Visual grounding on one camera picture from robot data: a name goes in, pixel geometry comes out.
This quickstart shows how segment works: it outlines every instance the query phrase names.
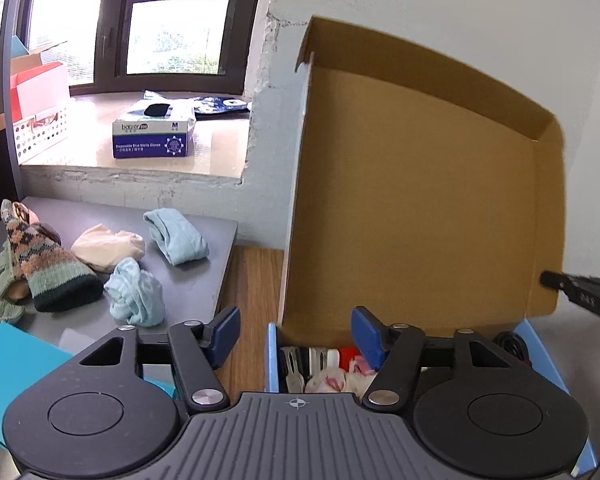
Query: metal screw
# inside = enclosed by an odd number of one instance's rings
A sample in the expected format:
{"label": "metal screw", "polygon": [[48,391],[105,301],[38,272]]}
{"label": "metal screw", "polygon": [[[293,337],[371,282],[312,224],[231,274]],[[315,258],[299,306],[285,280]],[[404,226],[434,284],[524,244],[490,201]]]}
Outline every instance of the metal screw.
{"label": "metal screw", "polygon": [[218,404],[219,402],[222,402],[223,399],[224,395],[222,394],[222,392],[214,390],[212,388],[198,390],[191,396],[191,400],[193,400],[193,402],[202,406],[211,406],[212,404]]}
{"label": "metal screw", "polygon": [[400,396],[391,390],[376,390],[368,396],[369,402],[378,406],[391,406],[397,404]]}

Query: white wall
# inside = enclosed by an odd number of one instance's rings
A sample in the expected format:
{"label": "white wall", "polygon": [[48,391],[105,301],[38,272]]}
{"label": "white wall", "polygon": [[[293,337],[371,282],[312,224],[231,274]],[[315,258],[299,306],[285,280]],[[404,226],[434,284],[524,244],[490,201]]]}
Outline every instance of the white wall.
{"label": "white wall", "polygon": [[293,66],[312,14],[408,38],[517,88],[558,116],[571,165],[598,74],[600,0],[272,0],[259,29],[266,37],[240,184],[25,168],[30,191],[86,202],[172,205],[232,218],[240,222],[241,239],[283,247],[298,129]]}
{"label": "white wall", "polygon": [[[564,270],[600,276],[600,62],[567,178]],[[555,314],[533,324],[587,413],[590,435],[600,452],[600,318],[561,297]]]}

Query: wooden table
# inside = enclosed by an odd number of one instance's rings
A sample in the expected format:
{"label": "wooden table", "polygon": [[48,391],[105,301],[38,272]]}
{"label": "wooden table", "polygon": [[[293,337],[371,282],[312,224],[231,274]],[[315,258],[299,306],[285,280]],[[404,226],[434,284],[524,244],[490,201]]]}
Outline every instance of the wooden table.
{"label": "wooden table", "polygon": [[264,355],[267,324],[278,318],[283,251],[234,247],[221,307],[240,308],[240,339],[218,378],[231,400],[240,392],[264,389]]}

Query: white fabric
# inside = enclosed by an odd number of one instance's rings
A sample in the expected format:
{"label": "white fabric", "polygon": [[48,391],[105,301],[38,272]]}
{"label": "white fabric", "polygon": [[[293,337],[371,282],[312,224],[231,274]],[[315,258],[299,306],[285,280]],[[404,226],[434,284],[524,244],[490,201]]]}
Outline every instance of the white fabric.
{"label": "white fabric", "polygon": [[334,394],[346,392],[361,399],[376,378],[375,371],[366,374],[360,371],[345,372],[342,368],[328,367],[307,381],[306,394]]}
{"label": "white fabric", "polygon": [[71,247],[72,254],[97,272],[113,272],[126,257],[139,261],[144,256],[144,240],[136,233],[107,229],[98,224],[83,232]]}

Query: window frame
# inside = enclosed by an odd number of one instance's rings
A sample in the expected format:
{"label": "window frame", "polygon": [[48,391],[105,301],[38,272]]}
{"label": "window frame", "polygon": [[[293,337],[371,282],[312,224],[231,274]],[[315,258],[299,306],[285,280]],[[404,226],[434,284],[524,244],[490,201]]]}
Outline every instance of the window frame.
{"label": "window frame", "polygon": [[[150,73],[129,74],[126,68],[130,6],[150,0],[101,0],[96,31],[92,84],[70,87],[71,95],[104,92],[192,91],[241,95],[258,0],[230,0],[222,37],[221,66],[224,74]],[[16,31],[27,38],[32,0],[22,0]]]}

